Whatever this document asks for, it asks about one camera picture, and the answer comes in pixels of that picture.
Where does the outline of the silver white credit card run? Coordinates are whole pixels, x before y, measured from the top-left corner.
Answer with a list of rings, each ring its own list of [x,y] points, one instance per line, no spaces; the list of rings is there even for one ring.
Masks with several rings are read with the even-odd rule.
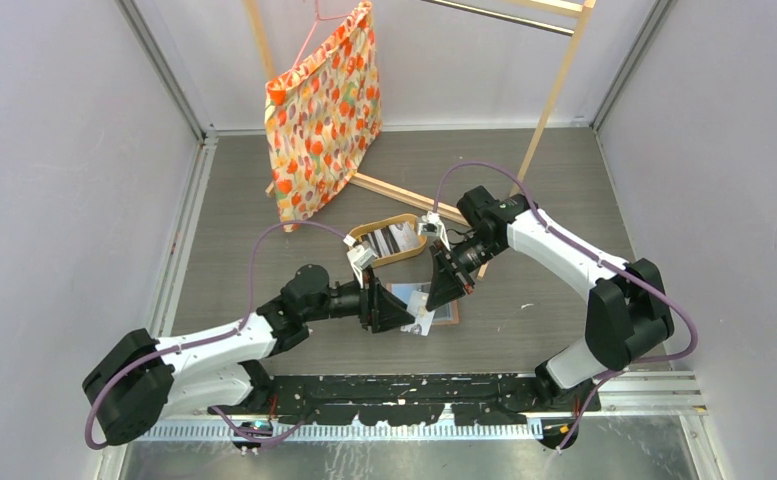
[[[412,324],[402,326],[400,330],[403,333],[422,337],[425,337],[429,334],[435,312],[427,309],[426,305],[428,299],[429,294],[426,292],[415,290],[410,293],[410,297],[407,302],[407,312],[414,317],[414,322]]]

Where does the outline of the tan oval card tray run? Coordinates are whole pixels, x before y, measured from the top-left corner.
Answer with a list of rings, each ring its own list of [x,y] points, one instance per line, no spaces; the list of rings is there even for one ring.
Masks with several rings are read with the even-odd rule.
[[[355,240],[369,243],[376,252],[372,266],[382,267],[423,252],[426,240],[422,235],[417,234],[417,220],[414,214],[400,214],[359,225],[349,234]]]

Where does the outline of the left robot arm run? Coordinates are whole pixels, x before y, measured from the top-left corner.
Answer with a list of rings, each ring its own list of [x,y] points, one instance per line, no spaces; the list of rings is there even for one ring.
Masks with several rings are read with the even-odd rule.
[[[307,264],[276,297],[240,320],[174,337],[132,330],[83,380],[91,405],[85,441],[94,450],[127,444],[160,419],[209,407],[260,413],[271,398],[261,360],[305,341],[311,322],[352,317],[372,333],[415,321],[372,268],[341,284],[332,283],[323,267]]]

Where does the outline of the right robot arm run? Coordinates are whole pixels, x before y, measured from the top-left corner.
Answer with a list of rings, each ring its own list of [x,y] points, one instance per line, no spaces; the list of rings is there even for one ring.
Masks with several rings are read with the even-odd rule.
[[[468,236],[452,244],[435,212],[422,216],[419,233],[430,236],[432,279],[429,311],[473,292],[473,274],[506,250],[537,261],[586,302],[584,333],[535,370],[535,397],[560,410],[575,387],[606,371],[621,371],[674,332],[658,267],[647,259],[628,262],[570,236],[524,194],[498,200],[478,186],[457,208]]]

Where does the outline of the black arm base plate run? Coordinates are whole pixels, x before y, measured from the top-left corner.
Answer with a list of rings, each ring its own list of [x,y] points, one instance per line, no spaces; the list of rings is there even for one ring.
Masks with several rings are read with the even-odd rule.
[[[450,414],[457,426],[517,425],[528,413],[569,417],[589,401],[592,381],[584,381],[557,399],[544,397],[533,376],[516,373],[415,375],[278,375],[262,380],[256,391],[229,415],[273,415],[286,424],[392,427],[432,425]]]

